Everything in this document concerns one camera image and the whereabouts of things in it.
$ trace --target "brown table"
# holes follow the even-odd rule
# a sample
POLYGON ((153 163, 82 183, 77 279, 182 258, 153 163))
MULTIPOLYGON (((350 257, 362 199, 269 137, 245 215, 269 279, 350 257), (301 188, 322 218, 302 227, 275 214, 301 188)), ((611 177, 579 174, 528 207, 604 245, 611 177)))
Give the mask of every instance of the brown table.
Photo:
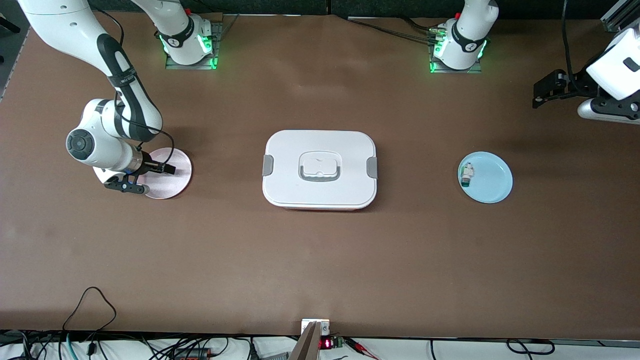
MULTIPOLYGON (((580 119, 580 99, 531 109, 532 85, 564 68, 558 21, 499 21, 483 73, 465 75, 333 16, 241 17, 218 70, 164 70, 149 19, 117 17, 193 179, 165 201, 104 189, 64 141, 113 89, 32 32, 0 105, 0 327, 59 329, 96 285, 113 330, 294 334, 318 316, 353 336, 640 340, 640 127, 580 119), (367 133, 375 201, 270 205, 262 155, 281 129, 367 133), (505 201, 461 191, 473 151, 511 167, 505 201)), ((611 38, 594 20, 568 29, 576 70, 611 38)), ((71 327, 108 318, 91 294, 71 327)))

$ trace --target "white floor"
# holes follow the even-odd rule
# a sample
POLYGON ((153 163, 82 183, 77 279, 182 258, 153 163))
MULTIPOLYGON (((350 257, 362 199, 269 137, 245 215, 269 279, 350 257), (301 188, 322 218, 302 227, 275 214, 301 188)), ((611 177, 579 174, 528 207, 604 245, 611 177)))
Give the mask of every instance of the white floor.
MULTIPOLYGON (((432 360, 429 342, 425 340, 395 340, 395 339, 357 339, 380 360, 432 360)), ((154 340, 149 343, 155 348, 164 348, 176 340, 154 340)), ((151 351, 139 341, 118 340, 101 341, 107 355, 107 360, 149 360, 151 351)), ((202 347, 211 347, 213 352, 220 351, 225 346, 224 338, 209 340, 202 347)), ((267 357, 290 352, 295 341, 285 337, 254 338, 254 343, 260 357, 267 357)), ((88 360, 86 348, 88 342, 72 343, 78 360, 88 360)), ((529 345, 529 350, 548 350, 548 345, 529 345)), ((62 344, 62 359, 73 360, 66 344, 62 344)), ((35 345, 33 355, 40 350, 35 345)), ((526 355, 514 354, 505 343, 487 343, 473 341, 435 341, 434 350, 437 360, 528 360, 526 355)), ((229 346, 216 360, 246 360, 249 347, 246 341, 229 340, 229 346)), ((10 359, 22 355, 22 345, 9 345, 0 348, 0 360, 10 359)), ((348 347, 320 351, 321 360, 333 360, 348 356, 346 360, 371 360, 357 354, 348 347)), ((640 348, 595 347, 581 345, 556 345, 556 351, 548 356, 533 356, 537 360, 638 360, 640 348)), ((40 360, 58 360, 58 344, 47 346, 46 356, 40 360)), ((104 360, 98 352, 92 356, 93 360, 104 360)))

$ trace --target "pink plate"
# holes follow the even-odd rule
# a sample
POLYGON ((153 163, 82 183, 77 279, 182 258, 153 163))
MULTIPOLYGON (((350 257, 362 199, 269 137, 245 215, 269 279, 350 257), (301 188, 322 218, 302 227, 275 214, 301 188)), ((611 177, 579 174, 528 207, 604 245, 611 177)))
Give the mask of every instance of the pink plate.
MULTIPOLYGON (((171 148, 163 147, 150 153, 154 161, 164 161, 171 148)), ((147 196, 151 199, 169 199, 183 191, 191 180, 191 160, 184 152, 174 149, 169 165, 175 167, 175 175, 147 172, 140 175, 138 182, 149 187, 147 196)))

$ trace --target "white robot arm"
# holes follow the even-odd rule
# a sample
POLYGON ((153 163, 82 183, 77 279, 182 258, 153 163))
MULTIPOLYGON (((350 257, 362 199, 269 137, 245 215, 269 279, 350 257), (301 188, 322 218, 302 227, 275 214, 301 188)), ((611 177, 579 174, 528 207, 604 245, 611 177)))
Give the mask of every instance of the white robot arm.
MULTIPOLYGON (((188 17, 176 1, 135 2, 153 15, 154 24, 169 34, 167 39, 180 39, 170 47, 177 62, 197 62, 206 55, 193 41, 200 35, 194 30, 196 23, 202 27, 200 17, 188 17)), ((120 102, 94 99, 85 106, 80 124, 67 136, 69 154, 94 167, 105 187, 123 192, 146 193, 148 187, 136 183, 145 172, 173 174, 175 168, 166 161, 153 161, 125 141, 152 140, 162 129, 162 117, 124 50, 98 23, 87 0, 19 0, 19 4, 44 42, 98 68, 120 96, 120 102)))
POLYGON ((192 65, 212 52, 204 44, 211 36, 211 21, 187 13, 179 0, 131 0, 154 22, 166 52, 176 63, 192 65))
POLYGON ((465 0, 459 19, 449 19, 438 26, 438 46, 433 56, 455 70, 469 69, 486 44, 486 36, 498 19, 498 5, 494 0, 465 0))
POLYGON ((533 108, 575 96, 589 98, 578 107, 585 119, 640 124, 640 19, 620 31, 573 79, 557 69, 537 82, 533 108))

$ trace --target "blue plate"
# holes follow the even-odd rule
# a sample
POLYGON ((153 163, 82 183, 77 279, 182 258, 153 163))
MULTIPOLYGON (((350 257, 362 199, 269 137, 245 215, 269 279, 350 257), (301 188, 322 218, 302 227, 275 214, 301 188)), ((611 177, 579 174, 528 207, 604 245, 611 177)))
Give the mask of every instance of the blue plate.
POLYGON ((468 187, 460 187, 471 199, 494 204, 509 195, 513 187, 513 175, 504 160, 485 151, 467 155, 458 167, 458 184, 462 180, 462 169, 467 163, 473 165, 474 175, 468 187))

